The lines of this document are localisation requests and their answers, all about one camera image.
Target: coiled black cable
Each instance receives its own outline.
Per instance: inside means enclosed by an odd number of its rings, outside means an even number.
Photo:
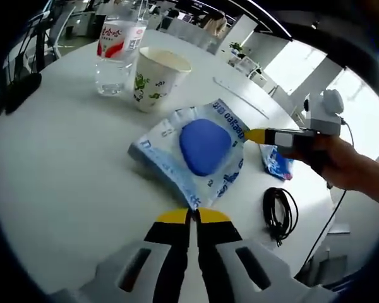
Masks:
[[[291,197],[291,200],[295,206],[295,220],[293,220],[291,206],[285,193]],[[282,206],[284,212],[283,222],[279,221],[277,214],[275,213],[275,201],[278,201]],[[295,229],[296,224],[299,220],[299,209],[295,202],[295,199],[286,189],[270,187],[264,193],[263,214],[271,238],[277,242],[278,247],[281,246],[282,240],[285,240],[289,237],[291,232],[293,232]]]

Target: plastic water bottle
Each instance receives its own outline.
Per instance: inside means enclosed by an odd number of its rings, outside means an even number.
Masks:
[[[95,84],[106,96],[120,93],[129,80],[150,16],[148,0],[116,3],[105,19],[97,47]]]

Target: white paper cup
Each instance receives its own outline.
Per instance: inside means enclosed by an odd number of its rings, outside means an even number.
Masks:
[[[190,72],[191,64],[183,57],[169,50],[142,47],[133,87],[136,106],[143,112],[157,110]]]

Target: blue squishy pad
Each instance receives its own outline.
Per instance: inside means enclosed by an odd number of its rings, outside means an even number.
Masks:
[[[194,120],[183,127],[179,145],[188,168],[196,175],[213,174],[232,145],[229,133],[207,119]]]

